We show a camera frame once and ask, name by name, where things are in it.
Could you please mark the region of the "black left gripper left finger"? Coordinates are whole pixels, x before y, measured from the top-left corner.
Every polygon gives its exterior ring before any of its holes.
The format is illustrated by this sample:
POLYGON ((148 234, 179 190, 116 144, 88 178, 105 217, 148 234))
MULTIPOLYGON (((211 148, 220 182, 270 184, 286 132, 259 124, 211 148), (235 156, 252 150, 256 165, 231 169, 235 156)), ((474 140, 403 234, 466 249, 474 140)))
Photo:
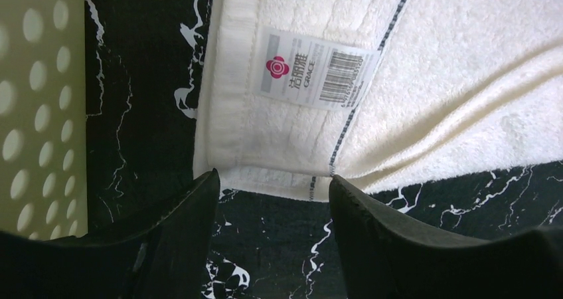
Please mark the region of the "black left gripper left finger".
POLYGON ((82 237, 1 233, 1 297, 200 298, 219 194, 212 170, 82 237))

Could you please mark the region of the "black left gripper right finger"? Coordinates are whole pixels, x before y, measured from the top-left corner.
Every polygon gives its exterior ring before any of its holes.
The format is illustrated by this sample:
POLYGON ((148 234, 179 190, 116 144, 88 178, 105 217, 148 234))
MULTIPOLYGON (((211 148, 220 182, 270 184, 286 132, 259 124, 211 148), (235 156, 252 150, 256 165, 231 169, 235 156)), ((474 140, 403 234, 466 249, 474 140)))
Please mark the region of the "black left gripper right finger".
POLYGON ((562 228, 483 240, 423 223, 334 176, 329 206, 349 298, 561 298, 562 228))

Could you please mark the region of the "white towel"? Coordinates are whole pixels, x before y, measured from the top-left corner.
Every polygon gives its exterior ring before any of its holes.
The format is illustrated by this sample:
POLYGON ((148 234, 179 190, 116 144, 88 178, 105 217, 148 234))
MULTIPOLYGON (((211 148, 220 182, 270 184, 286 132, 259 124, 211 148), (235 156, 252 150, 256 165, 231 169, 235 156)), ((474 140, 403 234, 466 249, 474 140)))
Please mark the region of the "white towel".
POLYGON ((213 0, 193 174, 326 201, 562 159, 562 0, 213 0))

